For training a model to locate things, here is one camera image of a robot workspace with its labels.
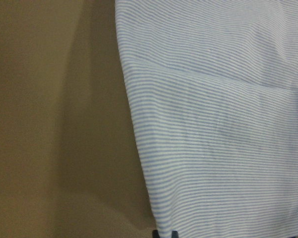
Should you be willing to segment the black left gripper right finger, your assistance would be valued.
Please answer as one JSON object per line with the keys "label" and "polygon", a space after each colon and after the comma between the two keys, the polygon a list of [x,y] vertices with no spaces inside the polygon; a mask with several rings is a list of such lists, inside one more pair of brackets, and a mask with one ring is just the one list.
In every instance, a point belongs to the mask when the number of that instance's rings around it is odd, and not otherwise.
{"label": "black left gripper right finger", "polygon": [[172,231],[171,238],[179,238],[178,231]]}

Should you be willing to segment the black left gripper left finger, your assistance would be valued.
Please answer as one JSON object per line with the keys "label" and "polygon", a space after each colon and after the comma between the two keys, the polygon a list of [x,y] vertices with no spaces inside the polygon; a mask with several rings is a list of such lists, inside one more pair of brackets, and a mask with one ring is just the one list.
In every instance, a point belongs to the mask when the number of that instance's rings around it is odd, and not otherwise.
{"label": "black left gripper left finger", "polygon": [[153,230],[152,231],[152,238],[159,238],[158,230]]}

